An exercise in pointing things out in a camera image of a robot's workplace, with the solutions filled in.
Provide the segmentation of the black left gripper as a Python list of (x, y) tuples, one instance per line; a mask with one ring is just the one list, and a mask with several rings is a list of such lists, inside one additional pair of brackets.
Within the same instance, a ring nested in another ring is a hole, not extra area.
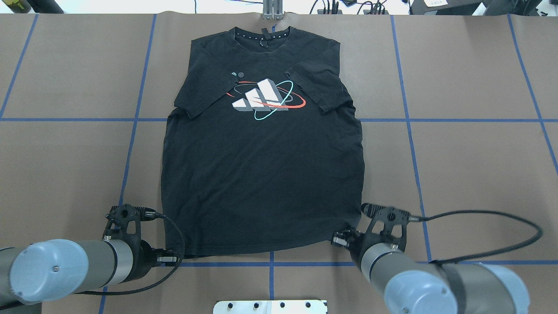
[(129, 240), (127, 245), (132, 252), (132, 268), (127, 280), (139, 280), (143, 278), (153, 267), (161, 263), (179, 263), (184, 253), (172, 249), (152, 248), (145, 240)]

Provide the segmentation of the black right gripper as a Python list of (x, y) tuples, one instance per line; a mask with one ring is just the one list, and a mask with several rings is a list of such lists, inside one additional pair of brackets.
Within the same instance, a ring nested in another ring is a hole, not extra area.
[(357, 230), (342, 230), (333, 233), (331, 244), (340, 248), (347, 248), (351, 260), (356, 266), (361, 266), (361, 259), (365, 252), (375, 245), (375, 234), (362, 233)]

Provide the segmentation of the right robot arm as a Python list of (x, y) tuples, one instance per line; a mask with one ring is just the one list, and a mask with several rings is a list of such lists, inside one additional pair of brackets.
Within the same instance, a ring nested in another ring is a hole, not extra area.
[(349, 250), (364, 279), (391, 314), (527, 314), (524, 281), (512, 270), (484, 263), (421, 264), (396, 244), (366, 241), (349, 230), (331, 243)]

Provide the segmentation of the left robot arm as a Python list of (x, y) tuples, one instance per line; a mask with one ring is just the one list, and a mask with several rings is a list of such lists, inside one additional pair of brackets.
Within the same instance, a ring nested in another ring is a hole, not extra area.
[(173, 265), (182, 254), (154, 249), (146, 241), (55, 239), (25, 248), (1, 249), (1, 312), (39, 314), (46, 301), (139, 280), (152, 268)]

